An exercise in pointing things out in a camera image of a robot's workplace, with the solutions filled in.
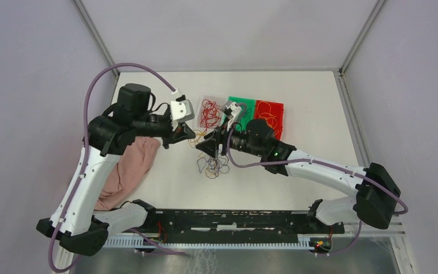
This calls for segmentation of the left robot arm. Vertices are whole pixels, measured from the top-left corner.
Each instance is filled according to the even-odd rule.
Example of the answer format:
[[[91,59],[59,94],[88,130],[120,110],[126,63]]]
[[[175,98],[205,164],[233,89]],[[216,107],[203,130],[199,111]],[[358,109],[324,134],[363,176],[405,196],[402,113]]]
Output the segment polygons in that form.
[[[88,146],[82,148],[70,186],[52,216],[38,221],[38,232],[72,253],[93,256],[115,234],[155,228],[156,216],[141,202],[112,211],[95,208],[109,174],[137,137],[161,138],[168,148],[196,136],[187,125],[194,118],[190,100],[176,96],[163,114],[149,108],[154,100],[149,87],[128,83],[120,88],[116,103],[90,121]]]

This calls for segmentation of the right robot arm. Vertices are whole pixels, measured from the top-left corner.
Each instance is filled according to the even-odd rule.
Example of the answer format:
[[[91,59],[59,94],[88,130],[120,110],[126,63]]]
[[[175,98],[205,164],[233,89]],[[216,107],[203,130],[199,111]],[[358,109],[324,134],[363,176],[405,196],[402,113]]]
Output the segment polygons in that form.
[[[242,131],[218,126],[196,149],[211,157],[230,156],[231,150],[257,156],[259,162],[235,166],[262,166],[272,174],[311,180],[342,192],[342,198],[319,199],[310,207],[306,224],[314,233],[321,233],[330,225],[355,221],[387,229],[393,215],[408,212],[399,187],[382,165],[348,166],[314,157],[277,139],[274,130],[261,119],[249,121]]]

